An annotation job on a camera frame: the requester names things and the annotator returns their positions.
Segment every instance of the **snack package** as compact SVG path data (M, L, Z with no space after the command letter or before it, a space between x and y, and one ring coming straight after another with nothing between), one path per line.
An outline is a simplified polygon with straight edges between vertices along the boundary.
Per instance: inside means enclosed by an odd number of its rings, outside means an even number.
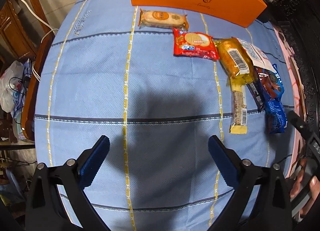
M263 88L263 96L268 101L270 99L281 100L281 97L284 93L284 87L282 81L278 74L278 69L276 64L272 65L276 73L273 73L269 70L256 68L258 77Z
M187 33L173 28L174 55L200 57L216 61L218 51L212 37L203 33Z
M250 44L244 40L238 39L238 41L247 52L247 55L251 59L253 66L262 69L267 69L276 73L276 70L273 68L268 57L263 53L262 50L260 50L257 46L254 46L253 44Z
M244 85L238 84L235 79L230 79L232 94L232 122L230 133L247 133L247 101Z
M264 108L264 97L260 91L259 82L252 82L250 84L247 84L247 87L250 90L250 93L252 94L252 97L257 104L258 112L260 113Z
M281 101L276 99L265 103L269 133L284 133L287 128L287 116Z
M150 26L160 28L177 28L183 31L189 30L187 15L168 13L162 11L146 11L140 9L138 26Z
M246 85L257 80L252 61L236 38L217 42L220 61L230 78Z

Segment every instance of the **yellow stripe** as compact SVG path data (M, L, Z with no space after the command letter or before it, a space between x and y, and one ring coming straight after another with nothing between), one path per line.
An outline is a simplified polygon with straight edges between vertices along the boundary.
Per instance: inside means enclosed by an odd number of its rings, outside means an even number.
M219 181L220 171L218 170L217 176L216 176L216 183L214 184L214 201L210 208L210 219L209 219L209 226L212 225L213 221L213 206L216 204L218 199L218 181Z
M54 76L55 76L56 73L57 73L57 68L58 68L58 65L59 65L59 61L60 61L60 58L61 58L61 55L62 55L62 51L63 51L64 45L66 44L66 41L67 41L67 39L68 39L68 36L69 36L69 34L70 34L70 32L71 32L71 30L72 30L72 28L73 28L76 20L78 19L78 16L79 16L79 14L80 14L81 10L83 9L83 7L84 7L84 5L85 5L86 2L87 2L87 0L85 0L85 1L82 3L82 5L81 5L81 7L80 7L80 9L79 9L76 17L74 18L74 20L73 20L73 22L72 22L72 24L71 24L71 26L70 26L70 28L69 28L69 31L67 32L67 35L66 35L66 37L65 37L65 39L64 39L64 41L63 41L63 43L62 43L62 45L61 45L60 53L59 53L59 55L58 55L58 58L57 58L57 61L56 61L55 67L54 67L54 71L53 71L52 77L51 77L50 88L49 88L48 119L47 119L47 148L48 148L48 152L49 152L50 167L53 166L53 165L52 165L52 156L51 156L51 147L50 147L50 136L49 136L50 109L51 109L51 96L52 96L53 80L54 80Z
M251 32L249 31L249 29L248 29L248 28L246 28L246 30L247 30L248 34L250 35L251 43L253 44L252 34L251 34ZM267 143L267 145L268 145L268 155L267 155L266 167L268 167L269 157L270 157L270 144L269 144L269 142Z
M251 32L246 28L246 30L247 30L247 32L248 32L248 34L250 35L250 38L251 38L251 43L253 44L253 38L252 38L252 34L251 34Z
M205 33L209 34L208 31L208 25L204 19L203 14L201 14L201 19L202 22L204 24L204 29L205 29ZM217 73L217 64L216 62L213 62L213 72L214 72L214 79L216 81L216 85L217 85L217 91L218 91L218 98L219 98L219 111L220 111L220 122L219 122L219 129L220 129L220 140L223 141L223 128L222 128L222 120L223 120L223 110L222 110L222 95L221 95L221 87L220 87L220 83L219 83L219 78L218 78L218 73ZM212 225L212 220L213 220L213 207L215 205L215 203L217 202L218 199L218 181L219 181L219 176L220 176L220 171L218 171L217 176L216 176L216 182L214 185L214 201L213 204L211 206L210 209L210 220L209 220L209 226Z
M128 46L128 53L127 53L127 63L125 65L125 74L124 74L124 112L123 112L123 149L124 149L124 173L125 173L125 184L126 184L126 195L127 195L127 203L130 210L130 218L133 231L137 231L136 225L134 222L134 215L132 209L132 203L130 198L130 179L129 179L129 163L128 163L128 142L127 142L127 123L128 123L128 79L129 79L129 67L130 67L130 58L131 58L131 50L132 50L132 40L134 34L134 27L136 25L136 18L137 18L138 6L136 6L132 18L132 27L131 33L129 37L129 46Z

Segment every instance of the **yellow snack package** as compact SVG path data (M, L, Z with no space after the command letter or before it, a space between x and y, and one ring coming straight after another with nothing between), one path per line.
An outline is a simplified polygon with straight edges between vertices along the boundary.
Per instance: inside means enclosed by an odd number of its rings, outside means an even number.
M189 30L187 15L168 13L162 11L146 11L140 9L138 26L150 26L160 28L177 28L182 31Z
M220 61L228 76L239 85L257 80L252 61L236 38L216 42Z
M245 86L238 84L235 79L230 79L232 94L232 122L231 134L247 133L247 101Z

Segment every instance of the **oreo package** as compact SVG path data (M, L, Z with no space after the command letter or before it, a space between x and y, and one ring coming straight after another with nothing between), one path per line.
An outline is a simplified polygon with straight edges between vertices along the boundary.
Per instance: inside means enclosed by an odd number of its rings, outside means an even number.
M258 112L260 113L264 108L264 97L260 91L259 82L252 82L247 84L248 89L257 105Z
M262 86L262 93L266 101L270 99L281 100L281 97L284 93L284 87L278 73L277 65L273 64L272 66L276 70L276 73L273 73L267 69L256 67Z
M265 102L269 133L284 133L287 128L287 116L281 101L272 99Z

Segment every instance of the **white plastic bag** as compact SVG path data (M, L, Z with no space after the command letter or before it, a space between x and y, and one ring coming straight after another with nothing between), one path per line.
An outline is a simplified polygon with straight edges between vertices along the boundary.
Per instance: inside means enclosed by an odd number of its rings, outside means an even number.
M14 61L0 77L0 104L7 113L14 108L14 94L18 91L19 79L22 78L23 70L24 66Z

